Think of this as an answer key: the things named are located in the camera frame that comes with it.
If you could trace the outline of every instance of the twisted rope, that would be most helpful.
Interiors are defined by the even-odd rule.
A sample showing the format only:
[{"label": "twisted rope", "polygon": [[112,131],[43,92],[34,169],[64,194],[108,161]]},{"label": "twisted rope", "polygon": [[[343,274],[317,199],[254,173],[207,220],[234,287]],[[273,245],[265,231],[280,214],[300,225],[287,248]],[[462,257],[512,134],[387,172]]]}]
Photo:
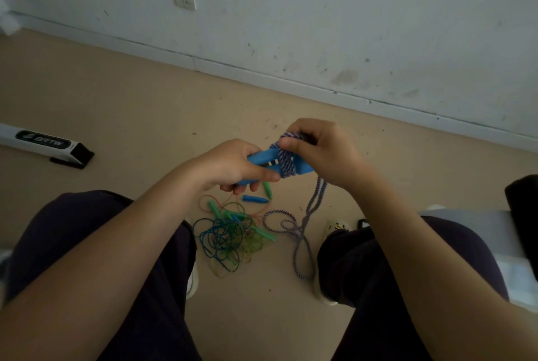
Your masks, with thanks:
[{"label": "twisted rope", "polygon": [[[282,136],[280,136],[280,138],[282,137],[292,137],[294,139],[308,141],[308,138],[304,134],[301,134],[301,133],[286,132]],[[270,148],[279,148],[278,142],[273,143]],[[294,155],[293,153],[287,150],[284,150],[282,148],[279,148],[278,150],[278,162],[280,164],[282,178],[291,177],[292,175],[297,174],[295,170],[295,165],[293,164],[293,160],[292,160],[293,155]],[[286,233],[295,240],[295,249],[293,249],[293,269],[295,270],[295,273],[297,274],[297,276],[303,281],[313,280],[316,274],[316,262],[314,259],[314,254],[312,253],[312,249],[310,248],[310,242],[308,242],[308,239],[305,236],[305,229],[306,229],[306,225],[308,225],[308,221],[310,220],[310,217],[321,205],[321,201],[323,200],[323,194],[325,193],[326,188],[327,188],[327,181],[325,181],[321,177],[318,177],[317,182],[316,182],[316,189],[314,191],[314,194],[312,195],[312,198],[308,202],[308,206],[306,207],[306,211],[305,211],[305,216],[301,221],[301,226],[297,224],[297,219],[295,219],[295,217],[292,214],[282,209],[274,209],[272,211],[266,212],[262,220],[263,226],[268,231],[271,231],[274,233]],[[267,225],[267,217],[269,217],[272,214],[284,214],[284,215],[289,216],[291,219],[283,219],[280,222],[280,226],[282,227],[282,230],[281,231],[275,230],[275,229],[270,228]],[[301,246],[302,242],[304,242],[306,245],[306,249],[308,251],[308,257],[310,259],[310,264],[312,265],[312,271],[306,276],[303,273],[301,273],[301,271],[299,270],[299,266],[297,265],[297,254],[299,252],[299,247]]]}]

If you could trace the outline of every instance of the forearm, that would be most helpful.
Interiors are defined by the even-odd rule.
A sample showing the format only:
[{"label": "forearm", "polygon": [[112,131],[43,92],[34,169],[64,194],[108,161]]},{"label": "forearm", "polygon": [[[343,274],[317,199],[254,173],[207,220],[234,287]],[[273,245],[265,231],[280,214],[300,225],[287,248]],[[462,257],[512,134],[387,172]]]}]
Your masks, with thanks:
[{"label": "forearm", "polygon": [[6,359],[96,359],[203,184],[174,169],[0,312]]},{"label": "forearm", "polygon": [[536,359],[534,335],[482,278],[375,173],[348,191],[368,219],[434,359]]}]

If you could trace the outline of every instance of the left hand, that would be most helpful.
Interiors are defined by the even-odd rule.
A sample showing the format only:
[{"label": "left hand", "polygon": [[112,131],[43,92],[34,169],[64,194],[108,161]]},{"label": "left hand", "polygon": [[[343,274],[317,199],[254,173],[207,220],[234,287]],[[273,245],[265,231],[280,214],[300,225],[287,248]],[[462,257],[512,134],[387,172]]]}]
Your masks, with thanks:
[{"label": "left hand", "polygon": [[225,141],[210,151],[194,159],[208,175],[206,186],[220,185],[223,191],[235,195],[243,193],[246,186],[236,185],[241,180],[258,180],[250,184],[252,191],[258,190],[259,181],[276,182],[280,175],[264,167],[256,166],[246,158],[259,153],[261,149],[246,141],[234,139]]}]

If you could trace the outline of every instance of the right hand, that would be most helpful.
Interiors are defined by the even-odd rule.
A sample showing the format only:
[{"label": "right hand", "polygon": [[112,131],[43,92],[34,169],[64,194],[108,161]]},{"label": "right hand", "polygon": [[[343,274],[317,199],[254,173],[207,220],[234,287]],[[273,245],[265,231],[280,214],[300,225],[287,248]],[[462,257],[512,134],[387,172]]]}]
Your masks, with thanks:
[{"label": "right hand", "polygon": [[353,184],[363,163],[348,134],[336,123],[299,119],[287,131],[308,134],[317,144],[283,137],[279,140],[279,147],[299,154],[327,182],[344,189]]}]

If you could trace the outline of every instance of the blue plastic piece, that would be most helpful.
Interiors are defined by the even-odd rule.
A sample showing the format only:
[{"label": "blue plastic piece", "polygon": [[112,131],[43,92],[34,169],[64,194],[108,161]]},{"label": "blue plastic piece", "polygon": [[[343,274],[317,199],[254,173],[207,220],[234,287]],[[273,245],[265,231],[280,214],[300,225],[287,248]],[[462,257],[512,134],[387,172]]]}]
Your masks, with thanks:
[{"label": "blue plastic piece", "polygon": [[243,201],[245,202],[257,202],[258,204],[267,204],[269,200],[261,197],[253,197],[252,195],[243,195]]},{"label": "blue plastic piece", "polygon": [[[278,160],[278,148],[270,148],[269,150],[252,154],[247,158],[247,160],[249,160],[252,164],[256,164],[257,166],[266,166],[269,162]],[[314,171],[314,169],[310,167],[310,165],[308,165],[298,154],[293,154],[292,161],[295,165],[295,171],[297,174],[306,174]],[[266,168],[276,171],[282,175],[280,164],[273,164],[272,166],[266,166]],[[254,181],[256,180],[243,180],[239,181],[237,185],[245,186]]]}]

